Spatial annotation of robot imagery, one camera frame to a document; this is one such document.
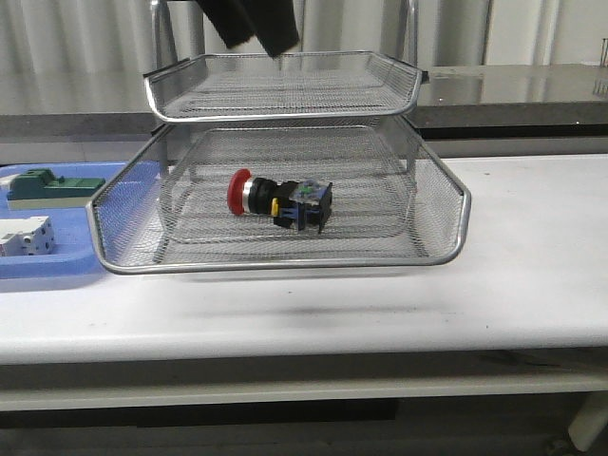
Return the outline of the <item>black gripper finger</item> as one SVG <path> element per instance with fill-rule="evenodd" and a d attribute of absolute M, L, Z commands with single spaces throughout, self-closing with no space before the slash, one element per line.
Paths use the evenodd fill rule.
<path fill-rule="evenodd" d="M 258 41 L 271 58 L 299 43 L 292 0 L 244 0 L 241 4 Z"/>
<path fill-rule="evenodd" d="M 197 4 L 228 48 L 240 46 L 255 35 L 241 1 L 197 0 Z"/>

